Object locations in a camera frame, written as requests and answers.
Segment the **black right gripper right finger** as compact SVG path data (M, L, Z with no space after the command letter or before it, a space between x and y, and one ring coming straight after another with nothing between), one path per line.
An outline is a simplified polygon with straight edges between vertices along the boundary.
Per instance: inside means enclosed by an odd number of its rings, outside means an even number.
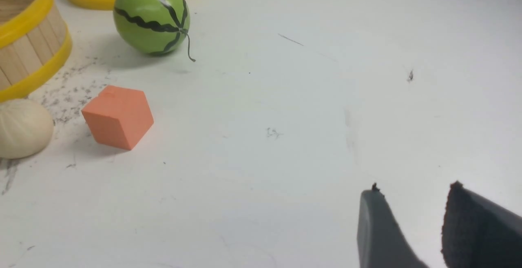
M449 268L520 268L522 218L454 182L447 196L441 252Z

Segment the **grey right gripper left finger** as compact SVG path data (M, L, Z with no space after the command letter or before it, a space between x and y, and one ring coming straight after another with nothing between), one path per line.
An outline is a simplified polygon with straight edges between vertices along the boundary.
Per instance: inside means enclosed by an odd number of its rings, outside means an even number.
M394 218L384 194L373 183L360 195L357 229L361 268L426 268Z

